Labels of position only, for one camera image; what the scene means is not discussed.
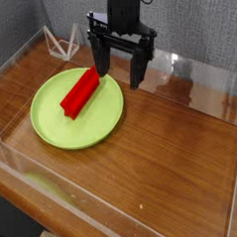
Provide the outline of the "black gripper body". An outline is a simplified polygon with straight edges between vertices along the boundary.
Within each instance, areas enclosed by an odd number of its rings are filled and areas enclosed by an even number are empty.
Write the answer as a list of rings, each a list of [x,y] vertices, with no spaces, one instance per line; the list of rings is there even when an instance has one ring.
[[[136,48],[148,49],[153,56],[156,32],[140,20],[141,3],[152,4],[153,0],[107,0],[107,12],[89,11],[87,19],[90,32],[101,37],[111,49],[132,54]]]

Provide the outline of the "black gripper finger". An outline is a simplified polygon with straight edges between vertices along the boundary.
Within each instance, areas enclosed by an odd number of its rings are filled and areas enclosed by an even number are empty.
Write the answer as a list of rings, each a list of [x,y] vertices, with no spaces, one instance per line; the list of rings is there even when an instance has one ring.
[[[97,34],[89,33],[88,39],[91,42],[92,54],[94,57],[95,69],[99,76],[104,76],[109,71],[110,66],[110,48],[105,41]]]
[[[144,80],[148,62],[148,49],[136,48],[133,51],[133,56],[130,63],[130,86],[132,90],[138,88],[140,83]]]

